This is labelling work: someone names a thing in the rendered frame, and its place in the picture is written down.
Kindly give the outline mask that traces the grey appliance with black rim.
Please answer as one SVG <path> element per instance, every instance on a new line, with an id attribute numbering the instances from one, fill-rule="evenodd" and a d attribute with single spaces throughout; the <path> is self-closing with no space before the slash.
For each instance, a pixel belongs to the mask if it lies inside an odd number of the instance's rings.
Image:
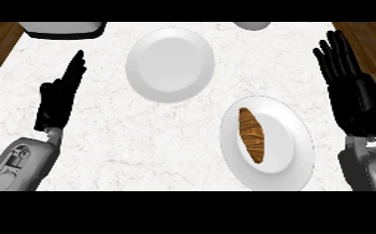
<path id="1" fill-rule="evenodd" d="M 21 22 L 21 26 L 31 38 L 80 40 L 100 37 L 106 22 Z"/>

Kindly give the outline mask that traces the brown croissant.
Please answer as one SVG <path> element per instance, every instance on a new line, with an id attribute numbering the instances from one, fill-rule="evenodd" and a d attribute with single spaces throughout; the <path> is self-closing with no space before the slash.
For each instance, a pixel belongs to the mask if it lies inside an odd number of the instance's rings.
<path id="1" fill-rule="evenodd" d="M 256 164 L 264 160 L 264 132 L 256 118 L 248 108 L 239 109 L 239 136 L 246 152 Z"/>

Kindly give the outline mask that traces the grey rounded object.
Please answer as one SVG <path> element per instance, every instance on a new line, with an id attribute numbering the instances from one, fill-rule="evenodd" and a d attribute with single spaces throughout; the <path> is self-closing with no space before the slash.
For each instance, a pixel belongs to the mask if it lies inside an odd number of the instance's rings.
<path id="1" fill-rule="evenodd" d="M 268 22 L 236 22 L 234 25 L 248 31 L 262 30 L 270 23 Z"/>

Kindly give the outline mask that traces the white round plate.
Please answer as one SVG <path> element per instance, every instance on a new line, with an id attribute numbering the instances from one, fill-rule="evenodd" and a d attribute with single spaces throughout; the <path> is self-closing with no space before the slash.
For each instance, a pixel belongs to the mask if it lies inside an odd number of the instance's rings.
<path id="1" fill-rule="evenodd" d="M 164 28 L 136 43 L 127 58 L 127 78 L 150 101 L 177 103 L 209 83 L 214 53 L 203 37 L 183 28 Z"/>

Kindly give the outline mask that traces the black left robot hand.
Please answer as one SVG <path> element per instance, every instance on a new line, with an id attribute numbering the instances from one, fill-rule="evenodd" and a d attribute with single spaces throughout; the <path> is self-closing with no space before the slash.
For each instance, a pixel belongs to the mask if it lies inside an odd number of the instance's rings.
<path id="1" fill-rule="evenodd" d="M 35 130 L 44 131 L 51 127 L 65 128 L 85 71 L 84 51 L 80 50 L 69 62 L 63 77 L 40 86 L 41 103 L 34 124 Z"/>

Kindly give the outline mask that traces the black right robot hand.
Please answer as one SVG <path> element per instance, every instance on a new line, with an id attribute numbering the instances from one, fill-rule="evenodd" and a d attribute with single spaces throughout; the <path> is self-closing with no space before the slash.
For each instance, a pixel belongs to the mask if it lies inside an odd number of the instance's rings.
<path id="1" fill-rule="evenodd" d="M 376 82 L 357 62 L 343 33 L 327 32 L 312 49 L 336 123 L 348 135 L 376 136 Z"/>

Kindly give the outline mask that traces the white oval plate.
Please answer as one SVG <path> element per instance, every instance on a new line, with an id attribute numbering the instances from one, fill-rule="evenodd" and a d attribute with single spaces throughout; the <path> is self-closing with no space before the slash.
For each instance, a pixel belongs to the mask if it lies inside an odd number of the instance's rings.
<path id="1" fill-rule="evenodd" d="M 264 134 L 264 158 L 255 163 L 240 137 L 239 111 L 248 109 Z M 228 169 L 253 191 L 301 190 L 314 168 L 314 147 L 305 124 L 279 100 L 252 96 L 227 109 L 220 125 L 220 147 Z"/>

